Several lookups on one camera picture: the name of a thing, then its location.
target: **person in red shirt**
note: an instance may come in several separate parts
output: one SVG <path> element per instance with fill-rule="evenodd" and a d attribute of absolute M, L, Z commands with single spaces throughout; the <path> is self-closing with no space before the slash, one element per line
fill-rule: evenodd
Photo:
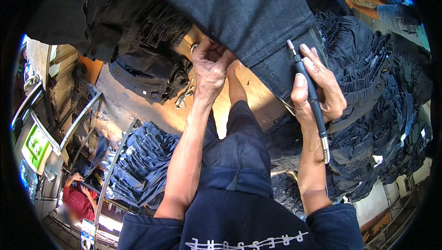
<path fill-rule="evenodd" d="M 63 204 L 58 207 L 58 218 L 65 224 L 76 224 L 81 220 L 94 220 L 97 210 L 97 193 L 83 185 L 73 186 L 73 181 L 83 181 L 80 173 L 68 178 L 63 187 Z"/>

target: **right hand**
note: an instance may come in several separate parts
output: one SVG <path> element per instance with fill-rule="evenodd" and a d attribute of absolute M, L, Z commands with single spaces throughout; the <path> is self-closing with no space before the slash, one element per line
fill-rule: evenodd
<path fill-rule="evenodd" d="M 192 53 L 197 82 L 195 97 L 214 102 L 224 87 L 227 67 L 234 60 L 236 56 L 226 47 L 205 37 Z"/>
<path fill-rule="evenodd" d="M 84 180 L 83 180 L 83 176 L 81 176 L 79 172 L 77 172 L 77 173 L 75 173 L 74 175 L 72 175 L 71 178 L 72 178 L 72 180 L 74 180 L 74 181 L 84 181 Z"/>
<path fill-rule="evenodd" d="M 347 107 L 347 101 L 342 94 L 333 72 L 322 64 L 315 48 L 309 49 L 305 44 L 301 44 L 299 49 L 304 56 L 302 62 L 304 63 L 305 69 L 320 87 L 318 89 L 318 96 L 324 122 L 339 118 Z M 307 101 L 307 80 L 303 74 L 296 74 L 290 97 L 294 104 L 296 119 L 301 124 L 303 133 L 311 134 L 312 132 L 316 132 L 316 134 L 318 134 L 315 117 L 310 103 Z"/>

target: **green box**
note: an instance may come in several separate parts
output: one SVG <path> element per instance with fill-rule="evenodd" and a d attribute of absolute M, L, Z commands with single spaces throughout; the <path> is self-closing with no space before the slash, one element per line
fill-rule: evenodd
<path fill-rule="evenodd" d="M 34 124 L 22 146 L 22 154 L 35 172 L 38 171 L 48 147 L 52 151 L 49 141 L 43 136 L 37 124 Z"/>

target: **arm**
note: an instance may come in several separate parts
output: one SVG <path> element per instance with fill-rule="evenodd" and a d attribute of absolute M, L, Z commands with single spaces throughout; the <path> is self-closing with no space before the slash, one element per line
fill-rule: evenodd
<path fill-rule="evenodd" d="M 71 177 L 69 177 L 68 179 L 66 179 L 66 182 L 64 182 L 64 185 L 66 187 L 70 187 L 73 181 L 83 181 L 83 177 L 80 175 L 80 173 L 75 173 L 74 175 L 72 175 Z"/>
<path fill-rule="evenodd" d="M 64 188 L 63 188 L 63 202 L 66 202 L 69 196 L 69 192 L 71 191 L 71 184 L 73 181 L 83 181 L 83 177 L 80 175 L 80 173 L 75 173 L 68 179 L 66 179 L 66 182 L 64 182 Z"/>
<path fill-rule="evenodd" d="M 318 89 L 318 95 L 323 96 L 320 105 L 324 121 L 339 118 L 346 108 L 347 102 L 333 73 L 321 63 L 315 48 L 308 49 L 305 44 L 302 44 L 300 49 L 304 55 L 305 69 L 322 88 L 322 90 Z M 303 138 L 298 184 L 306 216 L 332 205 L 326 192 L 325 164 L 318 128 L 307 97 L 307 81 L 302 74 L 298 73 L 295 77 L 291 98 L 296 118 L 301 124 Z"/>
<path fill-rule="evenodd" d="M 235 56 L 206 37 L 192 54 L 197 86 L 183 135 L 169 163 L 164 198 L 154 217 L 184 220 L 199 182 L 207 119 Z"/>
<path fill-rule="evenodd" d="M 85 186 L 80 186 L 81 191 L 86 195 L 89 202 L 92 204 L 92 208 L 94 209 L 94 214 L 97 212 L 97 201 L 92 198 L 91 192 Z"/>

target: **forearm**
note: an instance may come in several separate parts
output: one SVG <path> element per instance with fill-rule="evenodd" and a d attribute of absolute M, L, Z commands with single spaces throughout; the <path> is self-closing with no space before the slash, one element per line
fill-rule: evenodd
<path fill-rule="evenodd" d="M 204 135 L 212 104 L 212 101 L 195 97 L 168 168 L 164 197 L 173 198 L 186 208 L 198 187 Z"/>
<path fill-rule="evenodd" d="M 95 199 L 92 199 L 90 194 L 87 196 L 87 199 L 92 204 L 92 208 L 94 209 L 94 213 L 96 213 L 97 212 L 97 201 Z"/>
<path fill-rule="evenodd" d="M 326 192 L 325 164 L 319 135 L 316 133 L 303 137 L 305 139 L 297 178 L 304 211 L 309 215 L 332 203 Z"/>
<path fill-rule="evenodd" d="M 70 187 L 73 181 L 74 181 L 74 178 L 73 178 L 73 176 L 71 176 L 68 179 L 66 179 L 66 182 L 64 182 L 64 185 L 66 187 Z"/>

